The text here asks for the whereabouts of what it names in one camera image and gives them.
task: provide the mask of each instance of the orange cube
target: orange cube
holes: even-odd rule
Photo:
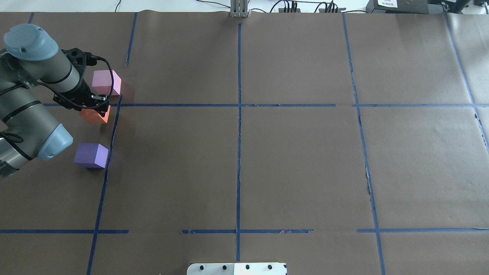
[[[111,106],[109,105],[109,108],[107,109],[107,113],[105,113],[104,117],[102,117],[99,113],[97,113],[96,110],[90,110],[90,109],[82,109],[80,112],[80,116],[83,118],[83,120],[86,123],[107,124],[107,122],[109,121],[110,112],[111,112]]]

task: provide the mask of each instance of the metal stand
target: metal stand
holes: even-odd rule
[[[248,0],[231,0],[231,17],[248,17]]]

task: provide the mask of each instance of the blue tape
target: blue tape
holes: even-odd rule
[[[0,234],[93,234],[84,229],[0,229]],[[99,234],[129,234],[129,230],[99,230]]]
[[[193,229],[182,230],[182,234],[236,234],[236,229]]]
[[[336,107],[336,104],[243,104],[243,107]]]
[[[351,74],[351,78],[352,78],[353,90],[355,92],[356,115],[358,116],[358,126],[360,128],[360,137],[361,137],[361,141],[362,141],[363,158],[365,160],[365,171],[367,173],[367,181],[368,181],[368,186],[370,189],[370,203],[372,206],[372,214],[374,217],[374,226],[375,226],[375,231],[376,231],[375,235],[376,235],[376,239],[377,239],[377,251],[378,251],[378,258],[379,258],[379,262],[380,262],[380,271],[381,271],[382,275],[385,275],[384,255],[382,253],[382,244],[380,241],[380,233],[378,230],[377,210],[375,207],[374,190],[372,188],[372,180],[370,177],[370,166],[369,166],[368,156],[367,156],[367,147],[365,146],[365,135],[363,133],[360,106],[359,106],[359,101],[358,101],[358,93],[356,90],[355,78],[353,76],[352,53],[350,50],[350,41],[348,39],[348,29],[346,26],[346,17],[345,17],[345,14],[341,14],[341,15],[343,17],[343,28],[345,30],[346,50],[348,52],[348,61],[350,63],[350,74]]]
[[[314,229],[240,229],[240,234],[309,234]],[[191,229],[182,230],[182,234],[235,234],[235,229]]]
[[[482,127],[482,122],[479,116],[479,112],[477,111],[477,107],[475,105],[474,97],[472,96],[472,90],[470,89],[470,86],[467,81],[467,75],[465,74],[464,67],[462,66],[462,61],[460,61],[460,56],[457,50],[457,47],[455,45],[455,40],[453,39],[452,35],[452,29],[450,27],[450,21],[448,20],[448,15],[445,13],[445,20],[446,20],[446,27],[448,28],[448,36],[450,37],[450,42],[452,44],[453,50],[455,51],[455,56],[457,57],[457,62],[460,67],[460,72],[462,72],[462,76],[464,79],[465,87],[467,88],[467,93],[470,98],[470,102],[472,103],[472,106],[474,108],[474,113],[477,116],[477,123],[479,124],[479,129],[481,130],[482,134],[482,139],[484,140],[484,143],[486,145],[486,150],[489,153],[489,143],[488,143],[488,138],[486,136],[486,132],[484,131],[484,127]]]
[[[360,107],[441,107],[441,108],[472,108],[470,104],[359,104]]]
[[[314,229],[242,229],[243,234],[309,234],[314,232]]]
[[[87,267],[87,275],[91,273],[91,266],[93,262],[93,255],[95,254],[95,246],[97,244],[98,227],[100,225],[100,216],[102,215],[102,207],[104,206],[105,190],[107,187],[107,179],[109,178],[109,166],[112,160],[112,152],[114,149],[114,138],[115,131],[117,130],[117,124],[119,122],[119,113],[121,110],[122,95],[119,97],[119,102],[117,103],[117,113],[115,115],[114,129],[112,130],[111,146],[109,148],[109,155],[107,156],[107,168],[105,169],[104,183],[102,184],[102,192],[100,194],[100,202],[98,204],[97,219],[95,220],[95,230],[93,232],[92,247],[90,249],[89,265]]]
[[[129,230],[99,230],[97,234],[129,234]]]
[[[121,107],[237,107],[238,104],[124,103]]]
[[[0,229],[0,234],[93,234],[93,230],[76,229]]]
[[[31,12],[31,16],[29,17],[29,21],[27,22],[28,24],[32,23],[32,19],[34,18],[34,13]]]
[[[241,261],[241,23],[238,25],[238,161],[236,188],[236,262]]]
[[[134,31],[136,29],[136,20],[137,20],[137,12],[134,13],[133,29],[131,30],[131,38],[129,39],[129,47],[127,49],[127,58],[126,58],[126,64],[124,65],[124,68],[127,68],[127,65],[129,65],[129,59],[131,58],[131,50],[133,49]]]
[[[380,233],[426,233],[426,232],[481,232],[489,233],[489,229],[477,228],[399,228],[379,229]],[[375,229],[357,229],[357,233],[375,233]]]

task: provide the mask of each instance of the foam block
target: foam block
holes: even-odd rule
[[[82,109],[80,111],[80,116],[83,118],[83,120],[86,123],[93,123],[93,124],[107,124],[109,121],[109,114],[111,113],[111,106],[109,105],[109,108],[107,109],[107,112],[105,113],[105,116],[102,117],[97,111],[95,110],[90,110],[90,109]]]
[[[85,168],[105,168],[109,150],[98,143],[79,143],[75,163]]]
[[[112,70],[114,74],[114,91],[112,95],[120,95],[121,94],[121,78]],[[93,80],[92,87],[99,94],[109,94],[111,92],[111,73],[108,69],[106,70],[96,70],[93,72]]]

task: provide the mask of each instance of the white wall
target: white wall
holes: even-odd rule
[[[229,5],[229,0],[214,0]],[[119,0],[1,0],[0,11],[16,12],[107,12],[114,11]],[[250,0],[249,8],[261,8],[270,11],[275,0]],[[368,0],[335,0],[339,7],[347,10],[365,9]],[[313,12],[317,4],[299,3],[302,12]],[[228,10],[215,4],[201,3],[195,0],[122,0],[118,11],[134,12],[141,10],[165,12],[208,12]],[[464,10],[466,14],[483,14],[485,9],[474,6]]]

